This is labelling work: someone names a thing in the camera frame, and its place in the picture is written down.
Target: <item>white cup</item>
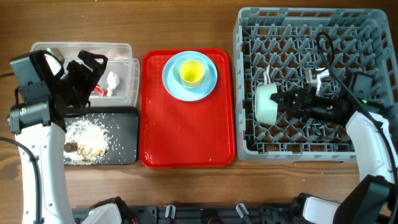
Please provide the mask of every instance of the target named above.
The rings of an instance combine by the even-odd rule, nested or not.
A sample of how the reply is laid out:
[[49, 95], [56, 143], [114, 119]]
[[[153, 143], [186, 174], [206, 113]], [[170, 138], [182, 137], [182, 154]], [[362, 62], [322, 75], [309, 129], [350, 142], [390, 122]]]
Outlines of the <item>white cup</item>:
[[278, 104], [270, 99], [271, 94], [277, 93], [275, 83], [259, 86], [254, 96], [254, 115], [262, 123], [275, 125], [278, 114]]

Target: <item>plastic dish rack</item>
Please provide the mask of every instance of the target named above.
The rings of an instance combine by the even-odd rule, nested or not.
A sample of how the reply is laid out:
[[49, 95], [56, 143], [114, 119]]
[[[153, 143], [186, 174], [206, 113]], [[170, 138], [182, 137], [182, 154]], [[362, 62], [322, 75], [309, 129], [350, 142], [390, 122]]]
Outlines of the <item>plastic dish rack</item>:
[[[356, 162], [344, 128], [331, 123], [301, 122], [278, 112], [277, 124], [257, 122], [256, 88], [264, 84], [270, 65], [271, 81], [279, 91], [302, 88], [305, 68], [324, 67], [315, 37], [328, 33], [336, 49], [332, 66], [337, 76], [361, 71], [375, 76], [367, 100], [389, 110], [392, 138], [398, 139], [398, 70], [386, 14], [378, 9], [243, 8], [234, 27], [236, 71], [236, 139], [238, 157], [245, 161], [343, 161]], [[329, 52], [330, 45], [321, 38]], [[332, 78], [323, 80], [325, 97], [338, 94]]]

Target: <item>yellow cup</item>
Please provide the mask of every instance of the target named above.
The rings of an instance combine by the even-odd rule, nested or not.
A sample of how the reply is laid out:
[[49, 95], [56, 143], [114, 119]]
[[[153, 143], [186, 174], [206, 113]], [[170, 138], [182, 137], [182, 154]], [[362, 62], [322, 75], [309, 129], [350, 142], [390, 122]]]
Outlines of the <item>yellow cup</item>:
[[188, 60], [180, 67], [180, 76], [185, 86], [196, 87], [200, 85], [205, 68], [196, 60]]

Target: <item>wooden surface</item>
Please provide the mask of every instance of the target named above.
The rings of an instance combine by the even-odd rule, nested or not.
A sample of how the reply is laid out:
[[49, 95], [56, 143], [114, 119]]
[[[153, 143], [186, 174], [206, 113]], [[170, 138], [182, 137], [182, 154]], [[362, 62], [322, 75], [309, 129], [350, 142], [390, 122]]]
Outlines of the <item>wooden surface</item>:
[[[398, 3], [394, 1], [0, 0], [0, 73], [10, 72], [9, 59], [28, 52], [38, 41], [126, 42], [140, 61], [154, 49], [217, 47], [232, 60], [233, 27], [239, 9], [248, 6], [380, 8], [387, 13], [395, 41]], [[6, 118], [16, 86], [13, 77], [0, 80], [0, 136], [13, 138]], [[0, 142], [0, 223], [21, 222], [20, 163], [16, 147]], [[65, 172], [72, 208], [87, 208], [115, 196], [130, 205], [234, 205], [289, 202], [306, 192], [341, 202], [359, 182], [356, 164], [326, 162], [235, 160], [223, 168], [174, 170], [150, 170], [137, 162], [67, 167]]]

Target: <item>clear plastic container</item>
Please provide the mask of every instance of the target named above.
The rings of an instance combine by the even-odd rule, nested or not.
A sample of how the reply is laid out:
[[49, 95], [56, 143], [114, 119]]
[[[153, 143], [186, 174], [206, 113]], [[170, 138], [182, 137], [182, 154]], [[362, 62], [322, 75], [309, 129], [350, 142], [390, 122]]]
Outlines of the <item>clear plastic container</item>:
[[106, 79], [110, 72], [119, 76], [120, 83], [113, 91], [112, 96], [98, 96], [93, 93], [90, 96], [91, 106], [135, 106], [139, 89], [139, 61], [132, 57], [132, 48], [129, 44], [103, 43], [103, 42], [37, 42], [30, 51], [45, 50], [49, 47], [58, 48], [65, 57], [64, 68], [68, 62], [76, 60], [79, 51], [86, 50], [93, 54], [105, 55], [108, 64], [104, 75], [98, 84], [108, 87]]

